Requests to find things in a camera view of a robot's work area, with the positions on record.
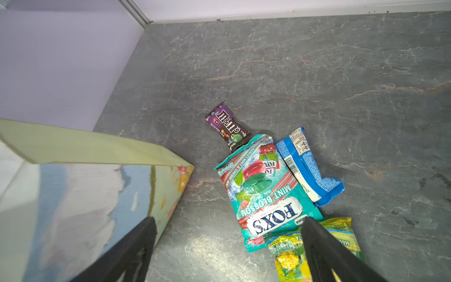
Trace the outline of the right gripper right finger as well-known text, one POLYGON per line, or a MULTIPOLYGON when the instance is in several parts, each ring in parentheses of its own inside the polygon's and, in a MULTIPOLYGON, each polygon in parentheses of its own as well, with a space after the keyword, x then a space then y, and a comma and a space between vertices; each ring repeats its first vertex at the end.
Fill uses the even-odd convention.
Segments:
POLYGON ((338 239, 308 217, 301 228, 307 263, 314 282, 384 282, 376 271, 354 256, 338 239))

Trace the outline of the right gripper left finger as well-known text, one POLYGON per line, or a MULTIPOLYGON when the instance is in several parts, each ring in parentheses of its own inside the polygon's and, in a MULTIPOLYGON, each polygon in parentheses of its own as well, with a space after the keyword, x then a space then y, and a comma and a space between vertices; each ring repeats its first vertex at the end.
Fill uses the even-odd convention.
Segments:
POLYGON ((74 282, 144 282, 156 242, 154 218, 147 217, 74 282))

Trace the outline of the paper bag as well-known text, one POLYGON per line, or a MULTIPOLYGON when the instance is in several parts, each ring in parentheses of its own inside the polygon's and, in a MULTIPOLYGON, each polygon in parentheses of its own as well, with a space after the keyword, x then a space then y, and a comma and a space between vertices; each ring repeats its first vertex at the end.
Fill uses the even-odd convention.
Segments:
POLYGON ((1 280, 73 282, 147 217, 156 242, 194 166, 152 143, 1 121, 1 280))

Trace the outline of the purple M&M's packet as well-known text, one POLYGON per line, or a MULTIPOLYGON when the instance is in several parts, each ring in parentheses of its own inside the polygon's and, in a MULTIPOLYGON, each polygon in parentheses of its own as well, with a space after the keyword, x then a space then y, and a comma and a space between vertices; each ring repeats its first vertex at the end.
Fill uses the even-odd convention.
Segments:
POLYGON ((204 120, 226 141, 230 153, 248 143, 253 134, 239 124, 233 112, 222 102, 217 105, 204 120))

